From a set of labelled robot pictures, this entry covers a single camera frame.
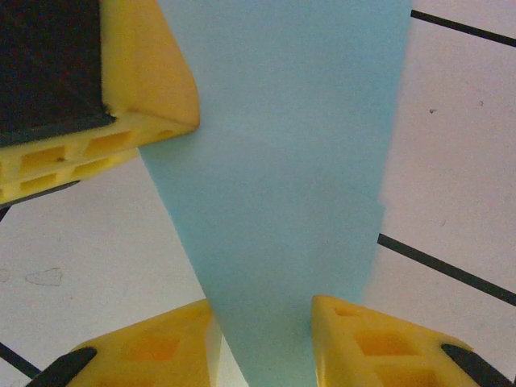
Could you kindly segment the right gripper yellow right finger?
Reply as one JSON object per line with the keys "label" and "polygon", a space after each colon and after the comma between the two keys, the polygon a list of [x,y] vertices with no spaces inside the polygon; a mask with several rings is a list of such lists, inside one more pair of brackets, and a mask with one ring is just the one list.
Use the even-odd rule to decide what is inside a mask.
{"label": "right gripper yellow right finger", "polygon": [[317,295],[311,334],[319,386],[512,386],[461,340]]}

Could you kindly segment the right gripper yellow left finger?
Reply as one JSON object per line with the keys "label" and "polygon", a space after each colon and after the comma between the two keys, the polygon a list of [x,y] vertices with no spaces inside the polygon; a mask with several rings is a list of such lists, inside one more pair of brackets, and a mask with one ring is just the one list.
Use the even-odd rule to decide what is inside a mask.
{"label": "right gripper yellow left finger", "polygon": [[221,342],[210,304],[201,300],[86,341],[29,384],[211,387]]}

